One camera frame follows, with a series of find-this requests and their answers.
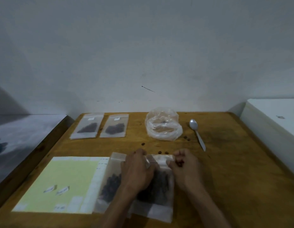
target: person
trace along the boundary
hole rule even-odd
[[[99,220],[97,227],[121,227],[136,195],[150,184],[155,166],[151,165],[147,169],[144,155],[146,155],[146,152],[138,149],[127,155],[126,161],[121,164],[121,184],[111,204]],[[175,162],[168,161],[167,164],[173,171],[177,185],[186,192],[191,203],[200,214],[204,227],[230,227],[223,213],[203,185],[198,159],[188,149],[179,149],[173,155]]]

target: sticker sheet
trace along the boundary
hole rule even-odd
[[[109,157],[53,157],[12,211],[91,214]]]

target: spoon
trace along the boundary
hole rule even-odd
[[[202,149],[203,149],[204,151],[206,151],[205,144],[204,144],[202,138],[200,137],[200,134],[198,133],[198,123],[197,123],[194,119],[191,119],[191,120],[189,121],[189,126],[190,126],[190,128],[191,128],[192,130],[194,130],[194,131],[196,132],[197,137],[198,137],[198,139],[199,139],[199,143],[200,143]]]

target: white wall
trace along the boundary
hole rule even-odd
[[[291,98],[294,0],[0,0],[2,95],[72,117]]]

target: plastic bag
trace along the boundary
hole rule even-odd
[[[104,213],[121,183],[121,162],[126,154],[112,153],[94,207],[94,212]],[[172,155],[148,155],[146,164],[157,163],[154,178],[148,188],[141,191],[128,211],[163,222],[171,222],[173,214],[174,177],[166,160],[173,160]]]
[[[85,114],[78,123],[70,139],[95,138],[104,113]]]
[[[129,114],[114,114],[107,119],[100,138],[125,137]]]
[[[158,107],[150,111],[145,119],[147,134],[159,140],[174,141],[183,133],[179,124],[179,115],[167,107]]]

